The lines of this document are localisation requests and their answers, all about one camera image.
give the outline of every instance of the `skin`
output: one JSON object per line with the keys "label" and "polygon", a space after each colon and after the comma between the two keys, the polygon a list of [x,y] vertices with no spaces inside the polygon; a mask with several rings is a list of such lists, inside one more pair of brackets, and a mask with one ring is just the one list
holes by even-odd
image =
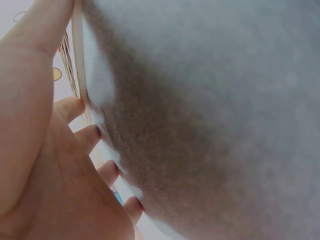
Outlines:
{"label": "skin", "polygon": [[39,0],[0,41],[0,240],[134,239],[136,198],[121,206],[112,161],[95,170],[96,126],[68,127],[85,107],[53,104],[53,57],[73,0]]}

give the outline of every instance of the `gray fabric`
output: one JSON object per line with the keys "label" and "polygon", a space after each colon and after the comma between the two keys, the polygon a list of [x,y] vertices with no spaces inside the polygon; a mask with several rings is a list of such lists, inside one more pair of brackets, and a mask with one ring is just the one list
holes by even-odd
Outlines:
{"label": "gray fabric", "polygon": [[151,218],[192,240],[320,238],[318,0],[83,4],[96,123]]}

